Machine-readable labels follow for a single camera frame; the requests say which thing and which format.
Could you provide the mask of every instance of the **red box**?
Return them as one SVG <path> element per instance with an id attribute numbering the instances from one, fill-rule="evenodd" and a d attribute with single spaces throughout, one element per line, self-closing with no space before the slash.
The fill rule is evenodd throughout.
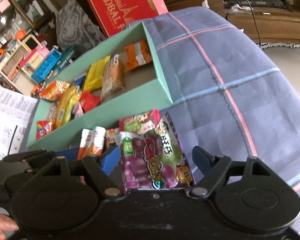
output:
<path id="1" fill-rule="evenodd" d="M 163 0 L 88 0 L 106 36 L 120 32 L 136 20 L 168 12 Z"/>

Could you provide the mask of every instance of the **yellow snack package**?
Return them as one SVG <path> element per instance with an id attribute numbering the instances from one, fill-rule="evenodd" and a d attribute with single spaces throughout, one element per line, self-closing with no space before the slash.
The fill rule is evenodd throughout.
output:
<path id="1" fill-rule="evenodd" d="M 65 125 L 67 122 L 71 119 L 71 111 L 74 108 L 74 105 L 80 100 L 82 95 L 82 92 L 75 93 L 68 103 L 68 106 L 66 108 L 65 114 L 63 115 L 62 123 L 61 125 Z"/>
<path id="2" fill-rule="evenodd" d="M 66 108 L 70 102 L 71 97 L 77 93 L 79 90 L 79 87 L 74 86 L 74 87 L 69 87 L 65 93 L 63 94 L 63 97 L 60 99 L 58 108 L 57 108 L 57 114 L 56 114 L 56 119 L 55 119 L 55 129 L 59 128 L 62 126 L 62 120 L 63 116 L 65 115 Z"/>
<path id="3" fill-rule="evenodd" d="M 86 80 L 83 84 L 83 91 L 93 92 L 102 87 L 102 77 L 106 64 L 110 60 L 111 55 L 108 55 L 101 60 L 91 64 Z"/>

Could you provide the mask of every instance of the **green box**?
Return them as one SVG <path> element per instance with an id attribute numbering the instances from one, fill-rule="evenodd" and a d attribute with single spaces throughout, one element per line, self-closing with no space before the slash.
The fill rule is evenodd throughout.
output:
<path id="1" fill-rule="evenodd" d="M 37 121 L 47 117 L 50 102 L 40 100 L 27 141 L 28 150 L 46 149 L 60 151 L 70 144 L 78 143 L 82 129 L 96 126 L 111 127 L 120 118 L 162 109 L 172 105 L 158 55 L 150 34 L 143 23 L 134 25 L 110 38 L 82 55 L 53 80 L 71 81 L 88 70 L 90 65 L 103 57 L 119 51 L 124 46 L 147 39 L 153 64 L 148 64 L 124 73 L 125 88 L 116 97 L 101 104 L 83 116 L 70 121 L 40 140 L 36 140 Z"/>

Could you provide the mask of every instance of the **human hand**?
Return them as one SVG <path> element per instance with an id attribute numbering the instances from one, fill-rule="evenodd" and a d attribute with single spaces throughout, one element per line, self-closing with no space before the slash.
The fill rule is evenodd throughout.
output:
<path id="1" fill-rule="evenodd" d="M 18 229 L 19 228 L 13 219 L 0 214 L 0 240 L 6 240 L 3 231 L 16 231 Z"/>

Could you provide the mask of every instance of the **gray patterned fabric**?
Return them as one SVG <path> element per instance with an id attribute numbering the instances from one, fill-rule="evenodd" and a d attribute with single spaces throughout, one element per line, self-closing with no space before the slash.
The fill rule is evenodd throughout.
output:
<path id="1" fill-rule="evenodd" d="M 58 45 L 65 50 L 76 44 L 76 57 L 105 39 L 99 27 L 92 23 L 76 0 L 68 0 L 56 15 L 56 19 Z"/>
<path id="2" fill-rule="evenodd" d="M 238 161 L 257 156 L 300 195 L 300 98 L 276 65 L 207 8 L 143 22 L 174 101 L 161 115 L 170 113 L 195 179 L 199 145 Z"/>

